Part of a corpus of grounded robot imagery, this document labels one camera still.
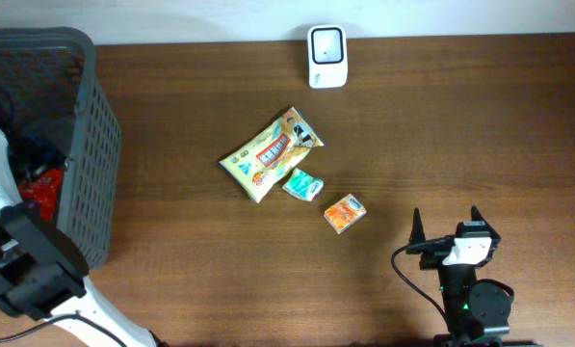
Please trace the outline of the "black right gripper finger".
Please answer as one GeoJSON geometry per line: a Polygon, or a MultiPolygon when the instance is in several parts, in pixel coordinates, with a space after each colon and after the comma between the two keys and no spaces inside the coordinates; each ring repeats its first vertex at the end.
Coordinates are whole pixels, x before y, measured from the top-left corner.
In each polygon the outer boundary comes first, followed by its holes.
{"type": "Polygon", "coordinates": [[[477,208],[476,205],[473,205],[470,210],[471,213],[471,221],[472,222],[483,222],[485,223],[485,218],[481,214],[480,210],[477,208]]]}
{"type": "Polygon", "coordinates": [[[420,210],[415,208],[413,211],[412,228],[408,240],[409,246],[422,244],[426,241],[426,235],[421,219],[420,210]]]}

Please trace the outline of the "orange tissue pack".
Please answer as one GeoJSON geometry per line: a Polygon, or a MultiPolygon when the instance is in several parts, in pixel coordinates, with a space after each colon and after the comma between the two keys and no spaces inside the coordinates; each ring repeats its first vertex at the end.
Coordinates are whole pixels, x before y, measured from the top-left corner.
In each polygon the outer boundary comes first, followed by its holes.
{"type": "Polygon", "coordinates": [[[365,206],[353,194],[347,194],[326,209],[324,217],[336,233],[341,234],[366,213],[365,206]]]}

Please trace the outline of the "teal tissue pack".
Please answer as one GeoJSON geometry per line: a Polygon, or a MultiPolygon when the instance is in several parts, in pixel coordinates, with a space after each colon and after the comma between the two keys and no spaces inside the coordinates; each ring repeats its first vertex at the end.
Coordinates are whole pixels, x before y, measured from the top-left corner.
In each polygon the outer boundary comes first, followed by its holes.
{"type": "Polygon", "coordinates": [[[321,179],[300,169],[293,169],[282,189],[298,200],[311,202],[323,190],[324,186],[325,183],[321,179]]]}

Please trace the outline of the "grey plastic mesh basket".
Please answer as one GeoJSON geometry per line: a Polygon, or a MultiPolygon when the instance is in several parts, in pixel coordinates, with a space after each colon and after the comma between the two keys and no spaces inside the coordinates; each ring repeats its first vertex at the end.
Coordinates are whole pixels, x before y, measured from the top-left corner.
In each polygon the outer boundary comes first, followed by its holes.
{"type": "Polygon", "coordinates": [[[0,29],[0,122],[60,159],[53,222],[93,269],[110,251],[122,135],[83,32],[0,29]]]}

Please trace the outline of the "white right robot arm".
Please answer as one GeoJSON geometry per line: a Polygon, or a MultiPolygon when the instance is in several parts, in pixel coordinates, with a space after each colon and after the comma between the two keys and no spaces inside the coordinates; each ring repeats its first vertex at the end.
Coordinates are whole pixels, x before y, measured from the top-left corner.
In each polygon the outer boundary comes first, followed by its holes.
{"type": "Polygon", "coordinates": [[[435,346],[500,346],[510,332],[514,292],[497,280],[478,279],[476,271],[492,260],[500,235],[477,207],[456,232],[436,239],[425,235],[421,215],[414,210],[406,247],[420,256],[422,270],[437,272],[448,333],[433,339],[435,346]]]}

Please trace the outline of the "red snack bag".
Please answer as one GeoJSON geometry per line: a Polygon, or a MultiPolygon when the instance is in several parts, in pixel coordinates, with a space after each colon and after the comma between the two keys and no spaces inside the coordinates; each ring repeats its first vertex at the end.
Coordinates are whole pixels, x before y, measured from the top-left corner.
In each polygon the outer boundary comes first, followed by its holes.
{"type": "Polygon", "coordinates": [[[37,212],[46,222],[52,222],[63,179],[63,169],[50,169],[33,181],[20,183],[17,188],[22,200],[32,211],[37,212]]]}

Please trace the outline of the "yellow snack bag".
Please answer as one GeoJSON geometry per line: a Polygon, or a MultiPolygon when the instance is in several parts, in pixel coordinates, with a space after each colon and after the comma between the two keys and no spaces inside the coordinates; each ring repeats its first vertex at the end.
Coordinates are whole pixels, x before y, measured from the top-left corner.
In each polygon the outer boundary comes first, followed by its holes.
{"type": "Polygon", "coordinates": [[[259,203],[314,147],[324,145],[303,114],[291,107],[219,165],[259,203]]]}

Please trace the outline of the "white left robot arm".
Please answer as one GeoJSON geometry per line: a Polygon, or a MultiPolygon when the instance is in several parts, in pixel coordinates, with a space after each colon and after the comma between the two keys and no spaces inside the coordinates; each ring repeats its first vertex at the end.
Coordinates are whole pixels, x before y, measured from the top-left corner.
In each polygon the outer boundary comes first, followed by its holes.
{"type": "Polygon", "coordinates": [[[37,321],[16,337],[57,326],[87,346],[162,345],[100,293],[71,239],[23,202],[8,147],[0,129],[0,310],[37,321]]]}

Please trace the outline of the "white barcode scanner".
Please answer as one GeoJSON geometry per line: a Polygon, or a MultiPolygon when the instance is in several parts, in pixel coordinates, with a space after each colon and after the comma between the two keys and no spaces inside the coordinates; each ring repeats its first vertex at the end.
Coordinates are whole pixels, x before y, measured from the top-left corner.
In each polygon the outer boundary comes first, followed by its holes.
{"type": "Polygon", "coordinates": [[[317,25],[307,32],[308,82],[312,89],[341,88],[349,64],[345,30],[336,24],[317,25]]]}

